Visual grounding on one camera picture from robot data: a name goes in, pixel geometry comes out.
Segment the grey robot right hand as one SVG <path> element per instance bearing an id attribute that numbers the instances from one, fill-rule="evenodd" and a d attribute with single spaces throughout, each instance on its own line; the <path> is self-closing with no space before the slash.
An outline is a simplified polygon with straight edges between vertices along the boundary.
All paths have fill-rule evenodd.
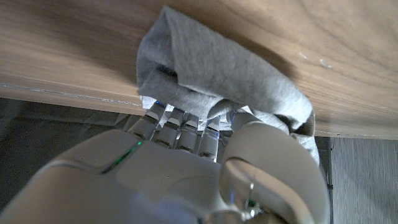
<path id="1" fill-rule="evenodd" d="M 297 140 L 250 113 L 219 118 L 161 103 L 128 131 L 90 138 L 43 166 L 1 212 L 2 223 L 328 223 L 318 164 Z"/>

